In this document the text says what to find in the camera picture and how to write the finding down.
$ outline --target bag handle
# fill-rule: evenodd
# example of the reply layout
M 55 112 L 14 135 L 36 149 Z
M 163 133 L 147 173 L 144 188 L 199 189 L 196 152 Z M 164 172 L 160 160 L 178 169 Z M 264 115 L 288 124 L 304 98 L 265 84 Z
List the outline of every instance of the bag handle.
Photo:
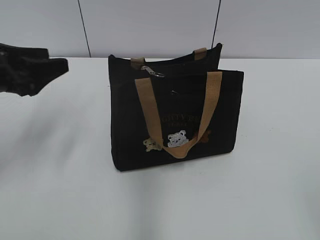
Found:
M 131 67 L 133 67 L 136 70 L 140 70 L 143 65 L 145 65 L 145 58 L 139 57 L 139 58 L 131 58 Z
M 199 48 L 194 50 L 192 53 L 194 55 L 194 60 L 203 59 L 207 56 L 207 48 Z M 136 70 L 140 70 L 141 67 L 146 64 L 146 60 L 144 57 L 131 58 L 130 61 L 131 67 L 133 67 Z
M 207 56 L 207 49 L 205 47 L 193 51 L 194 60 L 203 59 Z
M 222 72 L 208 72 L 205 86 L 205 98 L 200 121 L 200 127 L 197 136 L 182 146 L 165 147 L 162 137 L 161 122 L 158 112 L 157 101 L 150 78 L 140 78 L 135 80 L 135 85 L 139 100 L 142 106 L 144 119 L 149 136 L 159 144 L 165 151 L 177 159 L 183 159 L 187 156 L 189 150 L 201 139 L 208 128 L 211 118 L 215 112 L 222 82 Z

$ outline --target black object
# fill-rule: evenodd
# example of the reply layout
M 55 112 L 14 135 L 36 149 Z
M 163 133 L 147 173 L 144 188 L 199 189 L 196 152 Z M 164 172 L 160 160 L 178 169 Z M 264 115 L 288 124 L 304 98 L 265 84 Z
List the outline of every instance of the black object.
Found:
M 221 45 L 218 44 L 199 60 L 192 60 L 192 56 L 187 55 L 177 58 L 178 61 L 144 61 L 140 69 L 133 67 L 132 60 L 109 56 L 111 153 L 119 171 L 181 162 L 233 150 L 244 73 L 217 70 L 220 51 Z M 175 144 L 183 139 L 191 142 L 200 131 L 206 85 L 208 76 L 212 74 L 221 75 L 221 80 L 217 105 L 206 131 L 186 156 L 173 156 L 164 148 L 175 148 Z M 138 81 L 144 81 L 140 86 L 151 84 L 151 88 L 138 93 Z M 146 109 L 152 107 L 142 103 L 143 98 L 147 105 L 152 102 L 150 92 L 155 97 L 157 112 L 147 119 Z M 150 125 L 154 119 L 159 119 L 163 142 L 151 138 L 147 122 Z
M 0 43 L 0 92 L 34 96 L 68 70 L 66 59 L 49 59 L 45 48 Z

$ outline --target embroidered bear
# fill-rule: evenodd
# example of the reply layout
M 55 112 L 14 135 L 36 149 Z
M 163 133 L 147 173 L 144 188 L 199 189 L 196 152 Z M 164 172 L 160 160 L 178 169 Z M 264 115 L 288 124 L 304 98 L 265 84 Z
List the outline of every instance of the embroidered bear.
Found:
M 202 144 L 206 144 L 207 142 L 209 142 L 209 135 L 211 134 L 211 130 L 207 129 L 202 137 L 200 138 L 200 140 L 198 141 L 198 143 L 202 143 Z
M 170 142 L 168 142 L 169 148 L 180 147 L 189 142 L 189 139 L 186 137 L 185 130 L 181 130 L 180 132 L 176 132 L 174 134 L 169 134 L 168 139 L 170 140 Z
M 150 152 L 151 150 L 161 151 L 162 147 L 157 144 L 151 137 L 143 141 L 143 145 L 146 146 L 146 152 Z

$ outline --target white wall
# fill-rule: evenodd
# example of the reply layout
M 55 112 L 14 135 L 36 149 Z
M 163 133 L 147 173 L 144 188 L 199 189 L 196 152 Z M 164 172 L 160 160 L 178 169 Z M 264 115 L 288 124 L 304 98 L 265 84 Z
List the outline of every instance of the white wall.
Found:
M 216 40 L 228 58 L 320 58 L 319 0 L 222 0 Z
M 2 0 L 0 30 L 0 43 L 89 56 L 77 0 Z
M 93 57 L 177 57 L 211 45 L 219 0 L 79 0 Z M 224 58 L 320 58 L 319 0 L 222 0 Z M 88 57 L 77 0 L 5 0 L 0 43 Z
M 211 46 L 218 0 L 80 0 L 92 56 L 176 57 Z

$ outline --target tan strap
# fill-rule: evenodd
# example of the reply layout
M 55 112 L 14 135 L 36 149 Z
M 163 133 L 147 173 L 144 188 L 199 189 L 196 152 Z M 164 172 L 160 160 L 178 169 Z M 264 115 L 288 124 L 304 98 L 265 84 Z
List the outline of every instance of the tan strap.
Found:
M 141 69 L 143 65 L 145 65 L 145 58 L 144 57 L 139 57 L 139 58 L 131 58 L 131 67 L 133 67 L 136 70 Z
M 193 51 L 194 60 L 203 59 L 207 56 L 207 49 L 205 47 Z
M 182 146 L 165 147 L 162 137 L 161 121 L 158 112 L 158 106 L 152 82 L 150 78 L 141 78 L 135 80 L 137 93 L 142 106 L 144 119 L 149 136 L 159 144 L 165 151 L 177 159 L 183 159 L 187 156 L 188 151 L 201 139 L 208 128 L 211 118 L 216 109 L 222 81 L 222 72 L 214 71 L 207 73 L 205 98 L 200 121 L 199 131 L 196 137 Z

